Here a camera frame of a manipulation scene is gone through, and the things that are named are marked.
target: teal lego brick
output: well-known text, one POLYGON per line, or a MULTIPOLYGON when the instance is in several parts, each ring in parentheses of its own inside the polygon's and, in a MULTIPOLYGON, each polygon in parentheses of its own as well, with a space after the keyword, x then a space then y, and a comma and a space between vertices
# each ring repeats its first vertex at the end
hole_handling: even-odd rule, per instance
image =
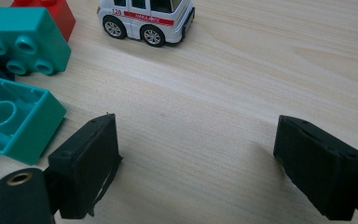
POLYGON ((44 7, 0 7, 0 57, 17 75, 63 72, 71 49, 44 7))
POLYGON ((0 78, 0 154, 35 164, 65 113, 48 90, 0 78))

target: light wood surface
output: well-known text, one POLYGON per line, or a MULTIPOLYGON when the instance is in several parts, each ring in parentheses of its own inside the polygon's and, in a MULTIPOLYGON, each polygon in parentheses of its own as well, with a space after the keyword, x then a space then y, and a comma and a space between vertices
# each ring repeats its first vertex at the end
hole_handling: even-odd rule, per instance
MULTIPOLYGON (((109 37, 98 0, 68 4, 67 70, 17 77, 68 110, 36 167, 106 112, 124 160, 95 217, 57 223, 358 223, 320 215, 272 156, 280 114, 358 149, 358 1, 194 0, 187 38, 161 49, 109 37)), ((0 156, 0 178, 24 167, 0 156)))

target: toy car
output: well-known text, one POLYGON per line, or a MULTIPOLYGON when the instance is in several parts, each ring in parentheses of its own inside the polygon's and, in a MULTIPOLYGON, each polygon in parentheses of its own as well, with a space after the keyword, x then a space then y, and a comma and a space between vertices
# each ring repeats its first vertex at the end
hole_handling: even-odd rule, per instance
POLYGON ((185 38, 195 11, 192 0, 100 0, 97 15, 113 38, 128 36, 161 47, 185 38))

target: car window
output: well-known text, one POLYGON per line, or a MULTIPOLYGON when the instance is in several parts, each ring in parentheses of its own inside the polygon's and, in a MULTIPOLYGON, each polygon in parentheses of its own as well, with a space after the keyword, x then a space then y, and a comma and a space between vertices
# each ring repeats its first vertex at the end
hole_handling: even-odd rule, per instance
POLYGON ((172 0, 172 12, 174 12, 180 5, 182 0, 172 0))
POLYGON ((172 13, 171 0, 150 0, 152 11, 172 13))
POLYGON ((126 6, 126 0, 115 0, 115 6, 117 6, 117 7, 126 6))
POLYGON ((138 8, 146 8, 145 0, 132 0, 132 6, 138 8))

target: car wheel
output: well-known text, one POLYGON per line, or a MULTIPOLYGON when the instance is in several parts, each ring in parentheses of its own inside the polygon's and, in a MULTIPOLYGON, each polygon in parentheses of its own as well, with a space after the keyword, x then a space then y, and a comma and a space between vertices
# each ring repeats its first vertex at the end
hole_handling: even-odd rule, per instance
POLYGON ((115 17, 104 18, 103 28, 110 36, 116 39, 122 39, 127 35, 127 31, 123 25, 123 22, 115 17))
POLYGON ((152 47, 159 48, 165 43, 164 34, 156 26, 145 26, 141 32, 146 44, 152 47))

